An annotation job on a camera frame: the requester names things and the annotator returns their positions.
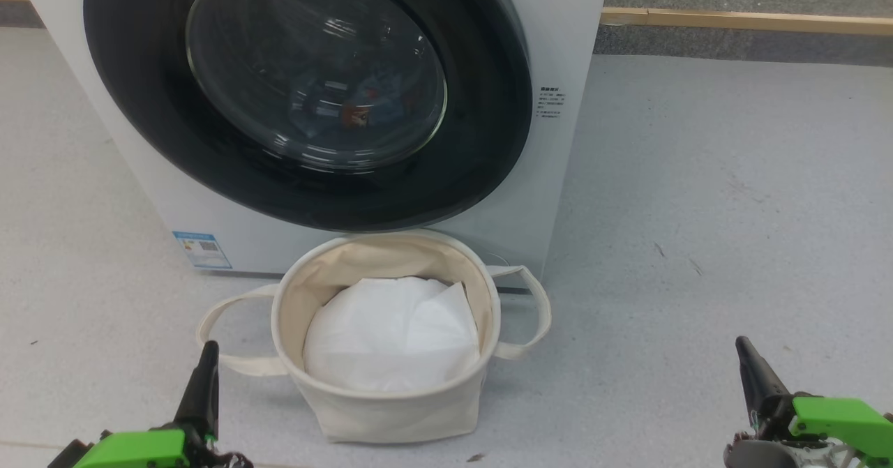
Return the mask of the white front-load washing machine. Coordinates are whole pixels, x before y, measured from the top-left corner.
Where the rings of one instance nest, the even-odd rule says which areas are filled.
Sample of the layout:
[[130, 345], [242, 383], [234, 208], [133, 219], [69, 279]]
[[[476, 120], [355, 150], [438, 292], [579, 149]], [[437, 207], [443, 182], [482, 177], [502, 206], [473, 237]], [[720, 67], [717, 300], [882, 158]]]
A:
[[603, 0], [30, 0], [192, 266], [432, 229], [542, 277]]

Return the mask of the white padding cloth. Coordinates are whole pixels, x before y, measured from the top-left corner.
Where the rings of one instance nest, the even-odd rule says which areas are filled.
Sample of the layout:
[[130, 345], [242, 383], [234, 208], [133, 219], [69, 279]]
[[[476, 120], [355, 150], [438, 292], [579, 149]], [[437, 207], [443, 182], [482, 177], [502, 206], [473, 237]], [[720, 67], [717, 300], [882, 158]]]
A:
[[347, 391], [427, 391], [479, 357], [465, 287], [433, 278], [363, 278], [316, 312], [304, 341], [306, 372]]

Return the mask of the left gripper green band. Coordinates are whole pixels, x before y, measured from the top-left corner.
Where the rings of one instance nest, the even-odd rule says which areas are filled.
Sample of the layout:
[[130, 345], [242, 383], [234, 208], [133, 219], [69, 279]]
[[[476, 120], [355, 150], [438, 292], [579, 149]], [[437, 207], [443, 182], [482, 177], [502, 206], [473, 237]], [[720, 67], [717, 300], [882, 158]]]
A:
[[219, 437], [219, 356], [216, 341], [204, 343], [174, 417], [181, 428], [112, 433], [73, 468], [254, 468], [245, 455], [211, 445]]

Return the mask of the small printed text label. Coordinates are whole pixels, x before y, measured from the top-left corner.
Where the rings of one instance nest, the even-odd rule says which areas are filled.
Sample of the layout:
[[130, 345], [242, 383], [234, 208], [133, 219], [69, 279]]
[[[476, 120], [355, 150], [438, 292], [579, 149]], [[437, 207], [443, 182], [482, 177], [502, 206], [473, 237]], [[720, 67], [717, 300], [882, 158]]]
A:
[[534, 117], [558, 119], [564, 111], [567, 94], [557, 86], [542, 86], [534, 103]]

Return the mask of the cream canvas laundry basket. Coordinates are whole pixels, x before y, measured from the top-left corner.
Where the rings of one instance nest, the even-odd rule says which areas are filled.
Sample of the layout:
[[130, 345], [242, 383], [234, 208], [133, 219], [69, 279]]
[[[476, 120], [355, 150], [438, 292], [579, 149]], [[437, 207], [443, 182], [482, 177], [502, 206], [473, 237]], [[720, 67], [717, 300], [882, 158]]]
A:
[[[538, 310], [535, 335], [523, 344], [500, 342], [502, 309], [495, 279], [517, 275]], [[479, 334], [479, 360], [472, 368], [427, 391], [347, 391], [313, 379], [304, 369], [304, 341], [316, 312], [363, 278], [433, 278], [460, 283]], [[210, 340], [221, 315], [248, 299], [271, 297], [272, 357], [220, 356], [235, 372], [256, 377], [288, 376], [332, 442], [401, 444], [471, 433], [478, 423], [483, 382], [492, 358], [516, 360], [548, 333], [550, 300], [538, 278], [523, 265], [491, 266], [465, 243], [439, 232], [412, 230], [336, 237], [295, 262], [276, 284], [217, 303], [197, 327], [197, 343]]]

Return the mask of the blue energy label sticker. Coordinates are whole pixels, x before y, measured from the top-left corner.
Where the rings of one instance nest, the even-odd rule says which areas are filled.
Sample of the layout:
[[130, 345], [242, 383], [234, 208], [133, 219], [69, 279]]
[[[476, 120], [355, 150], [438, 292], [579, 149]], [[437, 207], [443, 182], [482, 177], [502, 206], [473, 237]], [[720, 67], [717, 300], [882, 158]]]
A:
[[188, 261], [198, 269], [232, 270], [232, 265], [220, 248], [214, 235], [192, 232], [172, 232], [187, 255]]

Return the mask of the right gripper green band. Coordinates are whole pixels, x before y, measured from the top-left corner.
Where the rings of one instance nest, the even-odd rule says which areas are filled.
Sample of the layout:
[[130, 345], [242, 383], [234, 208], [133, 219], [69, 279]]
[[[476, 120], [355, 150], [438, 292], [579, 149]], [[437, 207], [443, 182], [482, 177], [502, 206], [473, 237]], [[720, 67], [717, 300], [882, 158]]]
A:
[[735, 348], [755, 431], [734, 436], [724, 468], [893, 468], [893, 414], [854, 398], [792, 395], [748, 337]]

